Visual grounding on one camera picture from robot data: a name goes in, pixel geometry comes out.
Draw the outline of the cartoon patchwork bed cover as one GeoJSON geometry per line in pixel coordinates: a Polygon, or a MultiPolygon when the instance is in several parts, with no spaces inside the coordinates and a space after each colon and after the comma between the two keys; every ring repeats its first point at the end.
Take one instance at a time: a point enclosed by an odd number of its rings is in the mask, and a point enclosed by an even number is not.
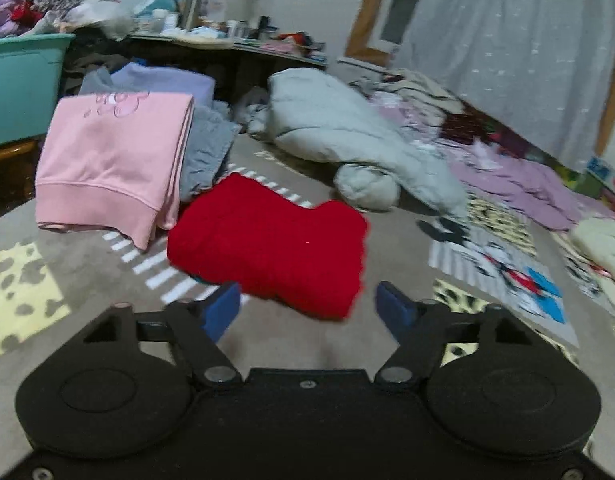
{"type": "MultiPolygon", "coordinates": [[[[419,220],[430,218],[431,212],[408,196],[386,214],[370,214],[364,291],[347,322],[318,322],[275,302],[252,298],[220,348],[242,372],[253,367],[377,372],[396,344],[373,307],[373,291],[379,282],[389,281],[413,298],[431,295],[440,272],[429,268],[429,244],[418,229],[419,220]]],[[[573,352],[603,397],[594,460],[615,474],[615,317],[580,293],[549,233],[533,228],[532,235],[539,258],[565,300],[577,335],[573,352]]],[[[138,256],[119,236],[42,231],[36,226],[33,204],[0,219],[0,250],[20,240],[36,243],[72,313],[0,357],[0,475],[30,452],[13,406],[16,388],[29,372],[111,304],[129,302],[139,311],[156,310],[167,299],[202,292],[201,286],[168,268],[163,243],[138,256]]]]}

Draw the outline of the colourful toy box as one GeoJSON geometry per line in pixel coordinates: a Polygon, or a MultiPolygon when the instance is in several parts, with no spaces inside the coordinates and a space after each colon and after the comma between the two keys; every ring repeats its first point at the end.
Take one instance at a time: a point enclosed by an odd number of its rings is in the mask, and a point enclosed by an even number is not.
{"type": "Polygon", "coordinates": [[[615,200],[615,169],[600,156],[593,156],[586,171],[601,184],[601,190],[615,200]]]}

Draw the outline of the striped folded cloth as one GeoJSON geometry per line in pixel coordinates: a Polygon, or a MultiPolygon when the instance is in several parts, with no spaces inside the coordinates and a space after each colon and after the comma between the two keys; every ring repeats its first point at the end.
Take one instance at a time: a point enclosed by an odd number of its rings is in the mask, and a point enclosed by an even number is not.
{"type": "Polygon", "coordinates": [[[428,115],[459,115],[465,112],[463,101],[455,94],[414,70],[384,70],[377,76],[360,76],[351,82],[351,86],[365,96],[375,91],[394,94],[428,115]]]}

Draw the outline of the lavender folded garment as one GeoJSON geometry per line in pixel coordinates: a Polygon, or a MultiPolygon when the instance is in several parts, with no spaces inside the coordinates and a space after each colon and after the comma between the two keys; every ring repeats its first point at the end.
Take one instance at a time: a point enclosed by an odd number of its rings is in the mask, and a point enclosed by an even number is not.
{"type": "Polygon", "coordinates": [[[194,104],[211,107],[216,81],[190,70],[173,67],[144,66],[129,63],[111,75],[112,82],[120,88],[136,91],[174,92],[190,94],[194,104]]]}

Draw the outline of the grey dotted curtain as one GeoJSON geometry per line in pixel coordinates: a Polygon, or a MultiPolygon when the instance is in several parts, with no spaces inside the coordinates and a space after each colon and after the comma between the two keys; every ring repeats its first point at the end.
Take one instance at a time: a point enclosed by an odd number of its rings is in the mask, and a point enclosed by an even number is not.
{"type": "Polygon", "coordinates": [[[563,166],[592,157],[615,0],[419,0],[394,67],[435,80],[563,166]]]}

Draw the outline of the cream fluffy blanket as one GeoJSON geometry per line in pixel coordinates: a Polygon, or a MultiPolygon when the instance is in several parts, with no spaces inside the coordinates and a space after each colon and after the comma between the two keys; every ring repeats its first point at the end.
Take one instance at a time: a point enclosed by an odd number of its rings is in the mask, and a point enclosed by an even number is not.
{"type": "Polygon", "coordinates": [[[592,263],[609,274],[601,280],[601,290],[615,307],[615,220],[587,218],[570,232],[573,245],[592,263]]]}

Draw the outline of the grey folded garment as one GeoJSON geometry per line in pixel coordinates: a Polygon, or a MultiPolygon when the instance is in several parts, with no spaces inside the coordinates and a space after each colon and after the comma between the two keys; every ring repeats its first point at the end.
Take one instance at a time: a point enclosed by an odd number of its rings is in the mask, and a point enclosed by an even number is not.
{"type": "Polygon", "coordinates": [[[225,174],[232,144],[240,131],[241,126],[230,120],[225,102],[196,106],[180,174],[182,202],[191,202],[213,188],[225,174]]]}

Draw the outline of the light grey puffer jacket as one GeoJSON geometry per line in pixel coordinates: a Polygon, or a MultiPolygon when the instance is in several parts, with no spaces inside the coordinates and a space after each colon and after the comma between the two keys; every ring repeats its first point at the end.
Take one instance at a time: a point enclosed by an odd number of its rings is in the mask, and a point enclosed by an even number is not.
{"type": "Polygon", "coordinates": [[[388,211],[405,191],[455,219],[468,194],[444,155],[427,142],[406,141],[358,91],[316,68],[289,68],[268,78],[262,138],[293,157],[337,167],[333,184],[352,207],[388,211]]]}

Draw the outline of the pink folded sweatshirt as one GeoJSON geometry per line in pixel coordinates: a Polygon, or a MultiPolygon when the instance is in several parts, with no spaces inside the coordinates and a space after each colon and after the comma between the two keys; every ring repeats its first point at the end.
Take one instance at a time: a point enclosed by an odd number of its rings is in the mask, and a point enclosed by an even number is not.
{"type": "Polygon", "coordinates": [[[36,222],[110,228],[149,248],[178,217],[193,118],[185,93],[98,93],[60,99],[35,179],[36,222]]]}

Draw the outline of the purple blanket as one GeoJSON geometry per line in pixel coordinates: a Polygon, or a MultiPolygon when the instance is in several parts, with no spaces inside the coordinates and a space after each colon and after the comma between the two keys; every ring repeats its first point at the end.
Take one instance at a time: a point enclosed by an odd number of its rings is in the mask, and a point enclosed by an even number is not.
{"type": "Polygon", "coordinates": [[[554,169],[499,153],[483,116],[455,96],[373,90],[368,101],[406,140],[439,148],[452,173],[469,188],[546,229],[568,231],[586,218],[615,220],[615,213],[598,200],[567,188],[554,169]]]}

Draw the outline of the teal plastic storage bin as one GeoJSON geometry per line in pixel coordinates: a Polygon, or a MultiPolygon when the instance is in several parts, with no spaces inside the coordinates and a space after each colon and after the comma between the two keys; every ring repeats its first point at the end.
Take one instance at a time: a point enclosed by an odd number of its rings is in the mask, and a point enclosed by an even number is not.
{"type": "Polygon", "coordinates": [[[0,145],[47,132],[73,34],[0,39],[0,145]]]}

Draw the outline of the pile of clothes in bin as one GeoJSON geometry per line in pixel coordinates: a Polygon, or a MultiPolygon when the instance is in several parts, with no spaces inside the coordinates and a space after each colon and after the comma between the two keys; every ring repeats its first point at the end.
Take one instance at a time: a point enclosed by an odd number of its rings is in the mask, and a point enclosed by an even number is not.
{"type": "Polygon", "coordinates": [[[84,27],[121,40],[136,28],[136,21],[120,0],[0,0],[0,39],[70,34],[84,27]]]}

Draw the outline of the dark low cluttered table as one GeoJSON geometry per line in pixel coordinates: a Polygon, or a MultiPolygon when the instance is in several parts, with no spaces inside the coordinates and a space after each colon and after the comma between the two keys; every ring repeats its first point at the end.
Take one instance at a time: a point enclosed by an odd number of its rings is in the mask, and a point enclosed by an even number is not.
{"type": "Polygon", "coordinates": [[[236,103],[254,87],[266,89],[268,79],[290,68],[316,68],[325,72],[326,63],[301,56],[275,53],[245,46],[197,48],[174,39],[129,36],[115,44],[125,58],[150,66],[191,70],[215,79],[216,100],[236,103]]]}

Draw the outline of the red knit sweater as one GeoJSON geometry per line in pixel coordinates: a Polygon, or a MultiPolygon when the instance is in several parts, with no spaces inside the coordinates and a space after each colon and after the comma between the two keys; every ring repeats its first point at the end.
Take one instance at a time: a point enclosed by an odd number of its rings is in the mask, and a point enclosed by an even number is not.
{"type": "Polygon", "coordinates": [[[175,268],[326,321],[363,288],[369,223],[337,200],[302,207],[241,174],[198,196],[167,237],[175,268]]]}

